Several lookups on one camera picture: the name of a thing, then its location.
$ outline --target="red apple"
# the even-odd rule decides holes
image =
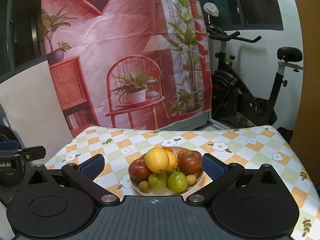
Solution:
[[[179,170],[186,176],[202,170],[202,155],[197,151],[187,151],[178,159]]]
[[[148,180],[149,175],[152,173],[152,171],[148,169],[144,158],[134,160],[129,165],[128,172],[131,179],[137,182]]]

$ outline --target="window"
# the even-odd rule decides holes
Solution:
[[[0,82],[45,55],[40,6],[40,0],[0,0]]]
[[[283,30],[277,0],[199,0],[201,7],[206,2],[214,3],[219,16],[212,22],[226,31],[244,29]]]

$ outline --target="printed fabric backdrop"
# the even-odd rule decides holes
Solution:
[[[75,137],[90,125],[156,130],[211,108],[198,0],[42,0],[42,31]]]

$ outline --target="crosshair logo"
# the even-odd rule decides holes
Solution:
[[[153,200],[151,200],[151,201],[149,201],[149,202],[151,202],[152,204],[158,204],[159,202],[161,202],[161,201],[159,201],[159,200],[157,200],[157,199],[153,199]]]

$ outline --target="floral tablecloth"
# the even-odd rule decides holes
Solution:
[[[150,148],[164,146],[210,153],[225,163],[240,163],[247,169],[258,169],[261,164],[270,163],[300,209],[292,237],[319,240],[319,196],[295,153],[272,126],[217,131],[147,131],[91,126],[63,147],[46,166],[60,169],[68,162],[79,164],[100,153],[105,158],[105,168],[95,182],[122,199],[124,195],[138,195],[129,179],[130,163]],[[199,186],[210,181],[206,175]]]

